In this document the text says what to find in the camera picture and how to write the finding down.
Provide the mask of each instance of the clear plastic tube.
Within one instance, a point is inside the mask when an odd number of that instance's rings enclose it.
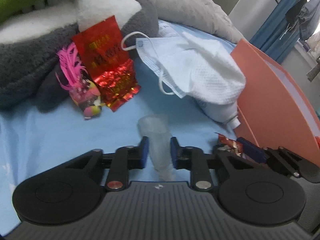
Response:
[[[141,136],[149,138],[149,156],[153,167],[161,180],[174,181],[175,173],[170,155],[171,133],[168,128],[168,118],[164,114],[142,117],[138,121]]]

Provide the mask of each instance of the candy wrapper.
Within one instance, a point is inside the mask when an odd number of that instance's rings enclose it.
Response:
[[[231,140],[220,133],[218,133],[218,141],[220,144],[224,144],[224,146],[218,148],[218,150],[225,150],[228,152],[233,152],[237,156],[241,157],[241,155],[243,153],[242,143],[240,143],[238,141]]]
[[[133,61],[121,49],[122,35],[114,16],[73,38],[80,57],[112,111],[139,92]]]
[[[67,49],[63,48],[57,54],[62,72],[68,80],[68,84],[63,85],[56,73],[60,86],[69,91],[70,97],[82,110],[86,119],[99,114],[101,111],[100,92],[96,85],[85,77],[87,70],[77,56],[76,45],[71,43]]]

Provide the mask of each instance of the mask ear loop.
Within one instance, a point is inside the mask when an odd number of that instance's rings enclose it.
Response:
[[[126,35],[126,36],[122,39],[122,41],[121,41],[121,49],[124,50],[124,51],[129,51],[129,50],[135,49],[135,48],[136,48],[136,45],[133,45],[133,46],[124,48],[124,42],[127,40],[127,38],[129,38],[129,37],[131,37],[131,36],[133,36],[133,35],[136,35],[136,34],[140,34],[140,35],[146,37],[146,38],[150,41],[151,46],[152,46],[153,50],[155,51],[155,54],[156,54],[157,58],[159,59],[158,53],[156,52],[155,47],[153,46],[153,43],[152,43],[151,39],[150,39],[147,35],[145,35],[144,33],[142,33],[142,32],[132,32],[132,33],[129,33],[128,35]],[[165,95],[170,95],[170,96],[174,95],[173,92],[168,93],[168,92],[166,92],[166,91],[164,90],[164,88],[163,88],[163,76],[164,76],[164,70],[163,70],[163,67],[161,66],[160,75],[159,75],[159,89],[160,89],[161,92],[164,93]]]

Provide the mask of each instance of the snack wrapper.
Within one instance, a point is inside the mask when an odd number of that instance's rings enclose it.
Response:
[[[224,144],[224,150],[228,152],[233,152],[237,156],[241,156],[243,153],[243,145],[238,141],[227,138],[225,135],[218,133],[218,141],[221,144]]]
[[[138,93],[133,61],[121,49],[122,34],[114,16],[73,36],[81,60],[101,92],[102,101],[116,111]]]

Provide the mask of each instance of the pink feather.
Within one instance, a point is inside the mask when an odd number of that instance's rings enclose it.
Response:
[[[56,73],[60,86],[65,90],[83,87],[83,84],[80,82],[82,76],[81,71],[83,70],[87,73],[87,70],[78,57],[78,50],[75,43],[72,42],[67,49],[61,49],[57,55],[59,56],[61,70],[68,80],[68,84],[63,85]]]

